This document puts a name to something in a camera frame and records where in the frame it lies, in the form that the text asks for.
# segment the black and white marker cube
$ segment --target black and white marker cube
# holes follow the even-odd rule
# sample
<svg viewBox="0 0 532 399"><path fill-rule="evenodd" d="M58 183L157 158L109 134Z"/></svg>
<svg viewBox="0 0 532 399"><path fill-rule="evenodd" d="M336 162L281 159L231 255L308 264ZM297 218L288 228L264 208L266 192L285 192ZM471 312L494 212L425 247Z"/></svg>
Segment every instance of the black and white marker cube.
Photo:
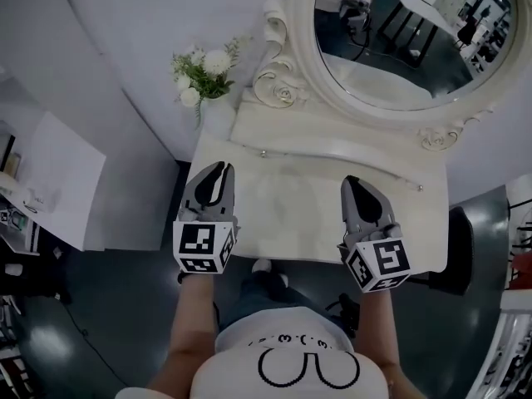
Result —
<svg viewBox="0 0 532 399"><path fill-rule="evenodd" d="M395 288L411 273L401 238L356 243L342 260L363 293Z"/></svg>
<svg viewBox="0 0 532 399"><path fill-rule="evenodd" d="M186 273L223 273L236 244L233 222L174 222L174 257Z"/></svg>

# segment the white vanity table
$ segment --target white vanity table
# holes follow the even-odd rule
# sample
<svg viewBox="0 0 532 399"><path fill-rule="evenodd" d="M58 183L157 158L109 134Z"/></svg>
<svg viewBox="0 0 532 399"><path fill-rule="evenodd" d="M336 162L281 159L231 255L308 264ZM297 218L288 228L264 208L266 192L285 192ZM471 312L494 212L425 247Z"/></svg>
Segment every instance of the white vanity table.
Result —
<svg viewBox="0 0 532 399"><path fill-rule="evenodd" d="M354 175L390 200L412 273L440 272L449 203L438 151L490 110L530 58L532 0L513 0L514 41L483 76L435 98L405 81L409 96L399 100L354 90L335 76L339 58L320 54L314 2L264 4L269 49L253 88L244 91L229 141L202 133L189 177L218 160L234 166L234 214L242 227L234 254L339 264L340 184ZM324 61L332 58L329 72Z"/></svg>

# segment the person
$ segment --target person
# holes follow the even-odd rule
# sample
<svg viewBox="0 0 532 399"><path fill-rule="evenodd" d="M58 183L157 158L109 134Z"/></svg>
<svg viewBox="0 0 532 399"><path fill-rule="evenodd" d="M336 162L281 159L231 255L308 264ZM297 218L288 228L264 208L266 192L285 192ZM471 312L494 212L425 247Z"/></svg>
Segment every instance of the person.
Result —
<svg viewBox="0 0 532 399"><path fill-rule="evenodd" d="M353 343L269 260L254 264L218 336L213 299L212 275L183 279L163 367L116 399L424 397L401 370L389 291L362 295Z"/></svg>

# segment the vase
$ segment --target vase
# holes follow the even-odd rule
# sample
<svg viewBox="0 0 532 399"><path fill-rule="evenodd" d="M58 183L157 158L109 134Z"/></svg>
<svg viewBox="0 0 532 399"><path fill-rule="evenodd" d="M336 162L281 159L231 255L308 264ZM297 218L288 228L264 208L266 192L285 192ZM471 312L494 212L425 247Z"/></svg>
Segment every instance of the vase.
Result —
<svg viewBox="0 0 532 399"><path fill-rule="evenodd" d="M204 98L201 102L201 118L207 133L221 140L229 140L233 130L236 111L227 95L215 99Z"/></svg>

